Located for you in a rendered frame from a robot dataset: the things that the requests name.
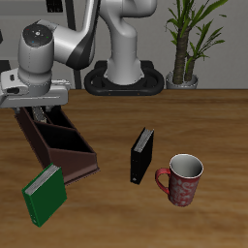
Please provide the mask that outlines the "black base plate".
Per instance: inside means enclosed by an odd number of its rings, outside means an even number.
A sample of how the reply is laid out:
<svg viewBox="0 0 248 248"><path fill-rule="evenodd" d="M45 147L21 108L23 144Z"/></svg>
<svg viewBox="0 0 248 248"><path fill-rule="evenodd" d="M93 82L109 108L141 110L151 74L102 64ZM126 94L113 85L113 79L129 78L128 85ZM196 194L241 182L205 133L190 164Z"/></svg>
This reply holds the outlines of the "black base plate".
<svg viewBox="0 0 248 248"><path fill-rule="evenodd" d="M152 96L159 94L165 85L164 77L154 69L153 63L141 60L144 77L130 85L118 85L104 77L107 61L101 60L84 78L84 88L96 96Z"/></svg>

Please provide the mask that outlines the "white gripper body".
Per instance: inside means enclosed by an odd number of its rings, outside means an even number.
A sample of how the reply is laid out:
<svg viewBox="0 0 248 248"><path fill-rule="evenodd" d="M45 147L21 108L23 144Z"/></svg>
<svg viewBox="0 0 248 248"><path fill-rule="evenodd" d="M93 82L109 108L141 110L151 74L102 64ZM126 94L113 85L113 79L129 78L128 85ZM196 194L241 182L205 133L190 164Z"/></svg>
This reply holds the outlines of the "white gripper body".
<svg viewBox="0 0 248 248"><path fill-rule="evenodd" d="M71 84L67 80L54 80L43 96L5 96L0 100L0 109L66 105L70 89Z"/></svg>

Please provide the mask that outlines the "black book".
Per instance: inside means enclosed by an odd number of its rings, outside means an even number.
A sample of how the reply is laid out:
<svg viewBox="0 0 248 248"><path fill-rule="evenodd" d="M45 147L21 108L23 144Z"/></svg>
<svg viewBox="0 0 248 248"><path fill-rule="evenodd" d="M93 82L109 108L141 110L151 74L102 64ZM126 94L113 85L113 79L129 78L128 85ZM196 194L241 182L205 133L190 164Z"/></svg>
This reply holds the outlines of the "black book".
<svg viewBox="0 0 248 248"><path fill-rule="evenodd" d="M140 184L152 160L154 131L143 128L131 148L130 181Z"/></svg>

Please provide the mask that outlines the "black wall panel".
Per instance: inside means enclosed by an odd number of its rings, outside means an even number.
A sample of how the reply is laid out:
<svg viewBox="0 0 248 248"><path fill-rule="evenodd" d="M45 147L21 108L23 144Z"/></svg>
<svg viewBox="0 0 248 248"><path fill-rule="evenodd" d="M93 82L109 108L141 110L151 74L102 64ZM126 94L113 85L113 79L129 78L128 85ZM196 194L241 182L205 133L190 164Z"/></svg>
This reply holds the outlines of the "black wall panel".
<svg viewBox="0 0 248 248"><path fill-rule="evenodd" d="M46 9L49 13L62 13L62 0L46 0Z"/></svg>

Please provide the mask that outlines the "green pot plant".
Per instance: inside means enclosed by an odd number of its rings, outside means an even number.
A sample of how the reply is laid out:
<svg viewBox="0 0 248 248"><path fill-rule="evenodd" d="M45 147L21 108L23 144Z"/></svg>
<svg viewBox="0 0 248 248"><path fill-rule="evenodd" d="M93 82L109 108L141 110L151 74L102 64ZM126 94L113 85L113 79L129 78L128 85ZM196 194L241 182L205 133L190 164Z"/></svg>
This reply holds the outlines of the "green pot plant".
<svg viewBox="0 0 248 248"><path fill-rule="evenodd" d="M167 89L196 89L199 79L194 75L195 63L198 59L207 58L204 53L215 45L222 44L224 40L218 40L222 27L216 29L209 37L206 37L212 20L202 27L199 23L217 8L223 6L228 0L216 0L209 4L210 0L196 10L195 0L176 0L176 12L169 9L172 18L167 21L175 28L170 31L176 47L173 71L166 76Z"/></svg>

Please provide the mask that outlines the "dark brown desk caddy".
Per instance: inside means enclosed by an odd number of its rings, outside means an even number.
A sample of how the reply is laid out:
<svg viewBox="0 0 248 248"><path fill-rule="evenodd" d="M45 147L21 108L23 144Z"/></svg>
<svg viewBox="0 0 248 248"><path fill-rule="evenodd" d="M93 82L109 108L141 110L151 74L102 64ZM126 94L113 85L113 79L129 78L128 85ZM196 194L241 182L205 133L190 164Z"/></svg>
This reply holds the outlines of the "dark brown desk caddy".
<svg viewBox="0 0 248 248"><path fill-rule="evenodd" d="M60 167L64 184L69 185L99 171L97 155L60 106L44 111L46 123L34 119L31 108L15 115L20 129L45 169L53 163Z"/></svg>

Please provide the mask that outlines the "green book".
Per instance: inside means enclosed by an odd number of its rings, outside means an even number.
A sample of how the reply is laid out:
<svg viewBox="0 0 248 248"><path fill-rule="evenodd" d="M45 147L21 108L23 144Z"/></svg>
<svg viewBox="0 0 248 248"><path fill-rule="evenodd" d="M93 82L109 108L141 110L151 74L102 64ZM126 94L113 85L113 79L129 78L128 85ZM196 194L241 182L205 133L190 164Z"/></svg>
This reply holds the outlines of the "green book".
<svg viewBox="0 0 248 248"><path fill-rule="evenodd" d="M32 223L41 227L67 199L61 168L51 163L21 192Z"/></svg>

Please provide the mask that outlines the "red patterned mug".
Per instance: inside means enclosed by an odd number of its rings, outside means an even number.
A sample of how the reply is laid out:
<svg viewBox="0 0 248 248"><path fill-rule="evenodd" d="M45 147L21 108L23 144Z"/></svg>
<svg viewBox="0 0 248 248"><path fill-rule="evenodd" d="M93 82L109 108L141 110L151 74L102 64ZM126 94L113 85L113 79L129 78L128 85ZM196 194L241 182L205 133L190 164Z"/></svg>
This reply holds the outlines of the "red patterned mug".
<svg viewBox="0 0 248 248"><path fill-rule="evenodd" d="M196 193L203 173L203 164L190 154L177 154L170 159L168 169L161 168L155 172L155 181L159 188L168 195L170 202L176 206L189 205ZM166 174L169 186L164 186L159 177Z"/></svg>

